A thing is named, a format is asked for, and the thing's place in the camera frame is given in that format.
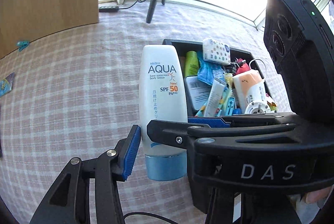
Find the red object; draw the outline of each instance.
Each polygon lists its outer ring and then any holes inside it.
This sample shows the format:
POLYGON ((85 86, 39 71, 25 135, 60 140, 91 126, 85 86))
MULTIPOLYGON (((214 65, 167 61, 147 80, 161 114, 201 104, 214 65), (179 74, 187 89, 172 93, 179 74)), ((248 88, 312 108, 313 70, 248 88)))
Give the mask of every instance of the red object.
MULTIPOLYGON (((237 63, 238 63, 238 62, 241 62, 241 61, 243 61, 243 59, 239 58, 239 59, 237 60, 237 63)), ((240 74, 240 73, 243 73, 243 72, 245 72, 245 71, 249 71, 249 70, 251 70, 251 68, 248 66, 248 64, 247 64, 247 63, 246 63, 246 64, 243 64, 240 68, 237 69, 237 72, 235 73, 235 75, 238 75, 238 74, 240 74)))

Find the blue ribbed rubber pad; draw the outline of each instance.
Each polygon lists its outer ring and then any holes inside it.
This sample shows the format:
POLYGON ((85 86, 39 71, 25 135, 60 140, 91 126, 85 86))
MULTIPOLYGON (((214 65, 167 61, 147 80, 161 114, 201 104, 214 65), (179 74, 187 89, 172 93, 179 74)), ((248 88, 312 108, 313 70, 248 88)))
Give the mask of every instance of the blue ribbed rubber pad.
POLYGON ((140 127, 137 126, 135 134, 130 142, 129 148, 124 157, 124 169, 122 173, 122 177, 124 180, 131 175, 133 165, 135 164, 139 144, 140 144, 141 132, 140 127))
POLYGON ((211 128, 229 128, 227 124, 221 118, 202 118, 202 117, 188 117, 188 123, 201 123, 208 124, 211 128))

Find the white bottle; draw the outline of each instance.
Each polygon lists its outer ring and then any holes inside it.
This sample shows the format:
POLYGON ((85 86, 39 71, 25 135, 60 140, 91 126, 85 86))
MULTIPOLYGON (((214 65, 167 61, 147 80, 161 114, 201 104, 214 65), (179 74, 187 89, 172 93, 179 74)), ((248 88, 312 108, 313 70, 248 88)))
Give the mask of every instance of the white bottle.
POLYGON ((146 45, 143 48, 139 120, 148 177, 171 181, 186 175, 186 150, 152 142, 146 129, 151 120, 188 122, 180 62, 172 45, 146 45))

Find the blue cap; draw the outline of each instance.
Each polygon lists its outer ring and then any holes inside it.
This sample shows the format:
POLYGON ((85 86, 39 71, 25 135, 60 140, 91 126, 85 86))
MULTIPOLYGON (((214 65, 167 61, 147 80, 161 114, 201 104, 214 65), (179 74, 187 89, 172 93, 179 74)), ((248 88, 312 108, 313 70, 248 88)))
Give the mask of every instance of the blue cap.
POLYGON ((171 156, 145 155, 147 176, 155 181, 172 181, 187 174, 187 152, 171 156))

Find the blue and yellow packet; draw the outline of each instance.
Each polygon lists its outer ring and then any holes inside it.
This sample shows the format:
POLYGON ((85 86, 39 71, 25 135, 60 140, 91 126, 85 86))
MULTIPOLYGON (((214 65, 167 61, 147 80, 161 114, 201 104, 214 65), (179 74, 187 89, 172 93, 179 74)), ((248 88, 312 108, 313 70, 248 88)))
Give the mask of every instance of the blue and yellow packet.
POLYGON ((0 81, 0 97, 12 90, 14 81, 14 72, 0 81))

